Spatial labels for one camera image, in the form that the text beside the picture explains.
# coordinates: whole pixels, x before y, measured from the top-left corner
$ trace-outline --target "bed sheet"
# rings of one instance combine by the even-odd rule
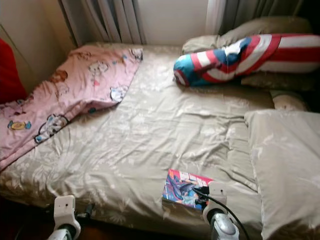
[[[105,48],[132,45],[97,43]],[[261,236],[261,199],[249,157],[247,111],[273,108],[268,92],[173,82],[179,47],[143,46],[132,84],[116,107],[82,115],[0,175],[7,199],[44,207],[74,195],[92,218],[129,228],[207,239],[201,213],[162,203],[169,168],[227,184],[227,205]]]

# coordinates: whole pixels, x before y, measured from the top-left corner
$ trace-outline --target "pink cartoon blanket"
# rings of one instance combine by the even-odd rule
[[[1,104],[0,172],[75,116],[120,103],[142,58],[142,49],[83,46],[27,99]]]

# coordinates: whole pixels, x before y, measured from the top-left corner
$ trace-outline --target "beige pillow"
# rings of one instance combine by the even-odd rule
[[[268,16],[248,21],[226,34],[191,38],[182,46],[182,53],[197,53],[228,46],[256,34],[312,33],[308,20],[293,16]]]
[[[247,112],[264,240],[320,239],[320,114]]]
[[[313,74],[257,72],[243,76],[241,84],[263,89],[306,92],[315,89],[316,77]]]
[[[217,45],[228,46],[245,37],[256,34],[311,34],[308,20],[293,16],[267,16],[248,21],[222,35]]]
[[[271,90],[270,94],[276,110],[308,111],[306,102],[296,92]]]

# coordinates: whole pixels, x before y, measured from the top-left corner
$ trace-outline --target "book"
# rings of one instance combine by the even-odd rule
[[[162,199],[201,210],[201,205],[195,203],[198,195],[192,188],[207,187],[212,181],[213,179],[208,177],[169,169]]]

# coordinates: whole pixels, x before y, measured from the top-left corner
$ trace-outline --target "red object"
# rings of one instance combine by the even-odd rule
[[[0,104],[26,97],[27,93],[19,79],[14,53],[0,38]]]

